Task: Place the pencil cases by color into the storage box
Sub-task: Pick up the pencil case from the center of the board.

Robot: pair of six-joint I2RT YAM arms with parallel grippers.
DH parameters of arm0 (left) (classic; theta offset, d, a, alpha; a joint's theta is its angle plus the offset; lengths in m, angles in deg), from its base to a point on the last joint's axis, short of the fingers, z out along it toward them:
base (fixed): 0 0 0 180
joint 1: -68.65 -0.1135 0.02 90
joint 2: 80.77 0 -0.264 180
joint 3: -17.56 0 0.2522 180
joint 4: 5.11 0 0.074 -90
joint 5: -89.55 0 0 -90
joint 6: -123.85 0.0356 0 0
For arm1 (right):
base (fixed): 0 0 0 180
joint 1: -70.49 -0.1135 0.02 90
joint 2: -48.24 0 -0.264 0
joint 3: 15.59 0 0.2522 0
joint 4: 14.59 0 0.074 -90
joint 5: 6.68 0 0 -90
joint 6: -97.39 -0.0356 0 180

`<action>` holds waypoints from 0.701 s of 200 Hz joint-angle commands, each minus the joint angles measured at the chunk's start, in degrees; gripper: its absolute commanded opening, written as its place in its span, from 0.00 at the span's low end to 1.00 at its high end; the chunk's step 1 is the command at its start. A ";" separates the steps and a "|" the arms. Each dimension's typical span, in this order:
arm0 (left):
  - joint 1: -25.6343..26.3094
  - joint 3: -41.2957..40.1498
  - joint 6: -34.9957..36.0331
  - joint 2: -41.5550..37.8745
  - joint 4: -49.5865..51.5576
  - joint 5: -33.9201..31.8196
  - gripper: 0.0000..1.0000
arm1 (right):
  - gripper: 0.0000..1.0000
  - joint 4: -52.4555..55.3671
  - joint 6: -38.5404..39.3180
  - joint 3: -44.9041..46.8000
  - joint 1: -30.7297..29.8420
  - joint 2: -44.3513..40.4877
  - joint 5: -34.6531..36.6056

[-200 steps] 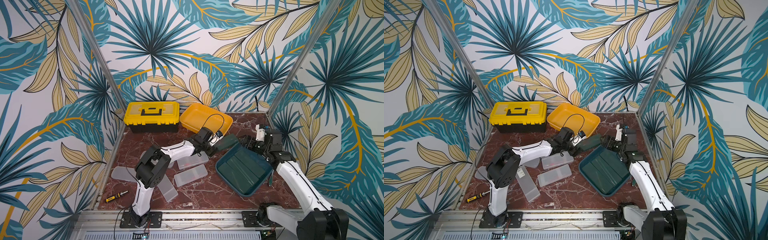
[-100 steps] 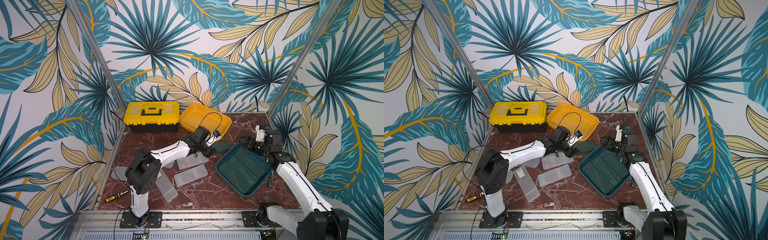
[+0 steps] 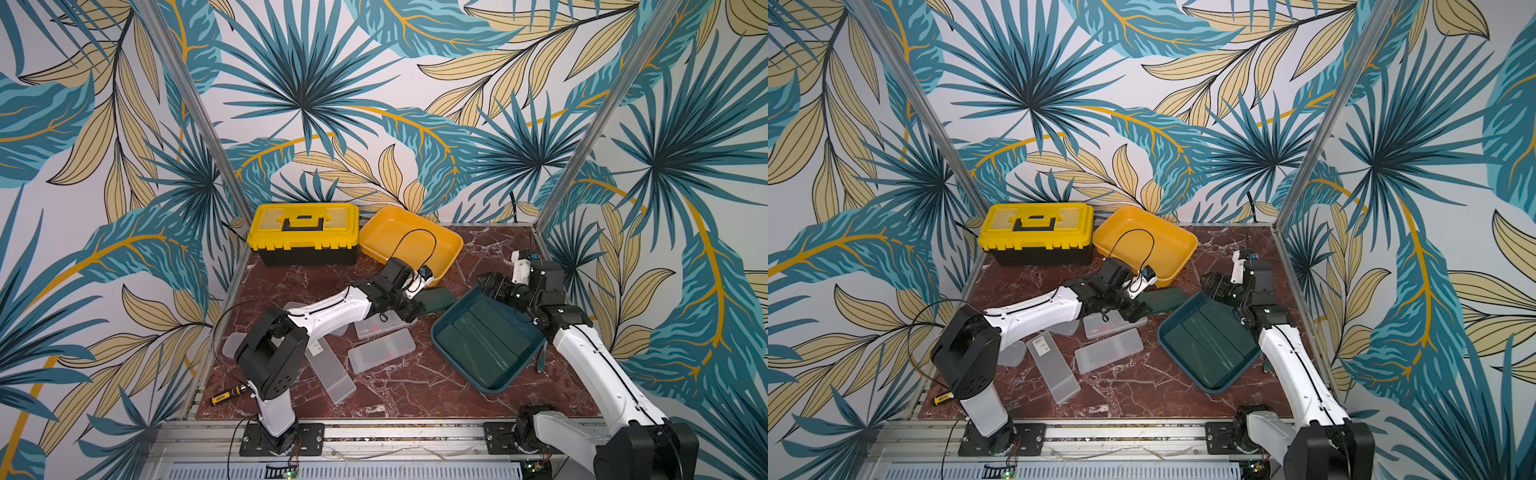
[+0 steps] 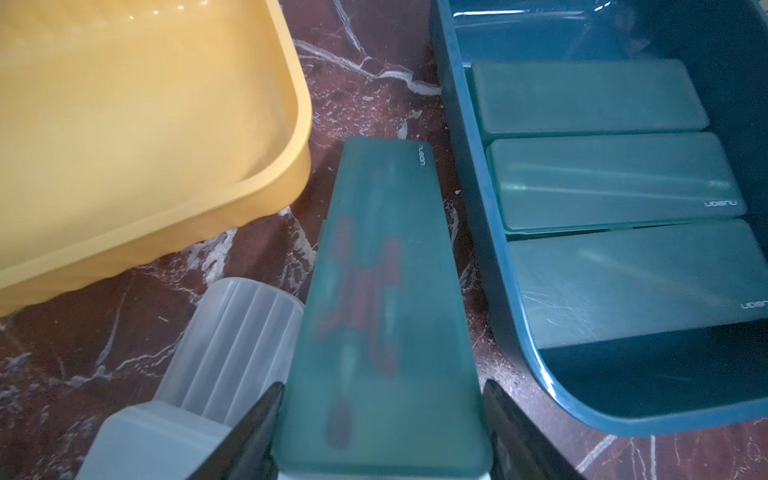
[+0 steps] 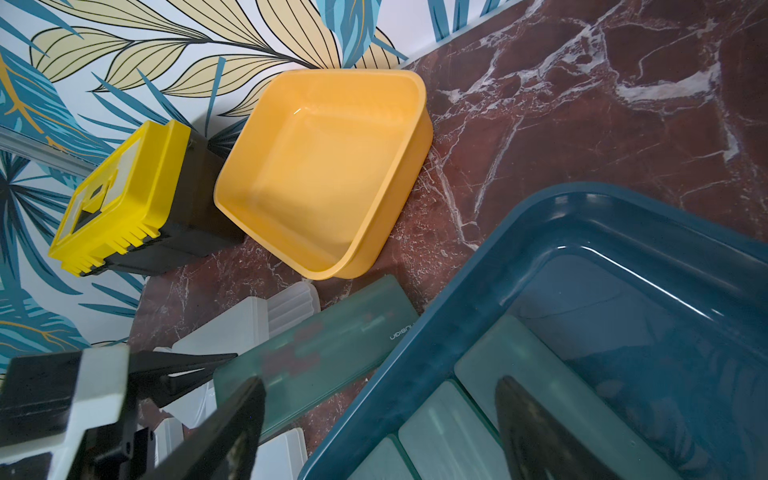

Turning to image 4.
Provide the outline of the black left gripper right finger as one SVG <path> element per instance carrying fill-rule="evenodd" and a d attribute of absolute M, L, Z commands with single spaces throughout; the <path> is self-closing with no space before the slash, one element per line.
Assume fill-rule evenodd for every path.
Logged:
<path fill-rule="evenodd" d="M 585 479 L 496 380 L 485 382 L 483 405 L 493 449 L 491 479 Z"/>

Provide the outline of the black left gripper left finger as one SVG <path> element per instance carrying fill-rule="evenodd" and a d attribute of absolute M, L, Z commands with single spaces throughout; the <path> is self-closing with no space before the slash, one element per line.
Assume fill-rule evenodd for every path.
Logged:
<path fill-rule="evenodd" d="M 270 446 L 283 393 L 273 383 L 189 479 L 277 479 Z"/>

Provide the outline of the teal plastic tray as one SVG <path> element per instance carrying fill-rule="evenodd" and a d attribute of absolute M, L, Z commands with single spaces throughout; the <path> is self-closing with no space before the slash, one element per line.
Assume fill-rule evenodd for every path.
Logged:
<path fill-rule="evenodd" d="M 762 320 L 539 349 L 514 241 L 741 219 L 767 261 L 767 16 L 755 1 L 435 1 L 430 33 L 475 257 L 504 354 L 567 413 L 606 433 L 648 436 L 767 413 Z M 542 235 L 504 229 L 469 91 L 476 61 L 683 63 L 747 205 L 736 218 Z"/>

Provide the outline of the green pencil case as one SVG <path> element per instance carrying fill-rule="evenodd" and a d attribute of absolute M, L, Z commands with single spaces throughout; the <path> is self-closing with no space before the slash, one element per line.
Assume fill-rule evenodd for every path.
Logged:
<path fill-rule="evenodd" d="M 509 235 L 747 212 L 724 147 L 709 132 L 502 139 L 486 156 Z"/>
<path fill-rule="evenodd" d="M 687 69 L 675 59 L 476 61 L 467 74 L 484 143 L 697 132 L 709 125 Z"/>
<path fill-rule="evenodd" d="M 293 478 L 477 479 L 491 467 L 425 142 L 344 143 L 272 455 Z"/>
<path fill-rule="evenodd" d="M 741 219 L 509 243 L 536 346 L 762 320 L 767 261 Z"/>

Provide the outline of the yellow plastic tray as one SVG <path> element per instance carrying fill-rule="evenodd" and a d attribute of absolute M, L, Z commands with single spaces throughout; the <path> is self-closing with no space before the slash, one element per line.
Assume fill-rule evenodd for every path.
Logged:
<path fill-rule="evenodd" d="M 1 311 L 272 215 L 312 105 L 276 1 L 1 5 Z"/>

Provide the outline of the green pencil case back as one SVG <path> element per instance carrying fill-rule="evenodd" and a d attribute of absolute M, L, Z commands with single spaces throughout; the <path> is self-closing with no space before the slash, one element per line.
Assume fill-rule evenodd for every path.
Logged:
<path fill-rule="evenodd" d="M 467 74 L 484 143 L 697 132 L 709 125 L 687 69 L 675 59 L 476 61 Z"/>

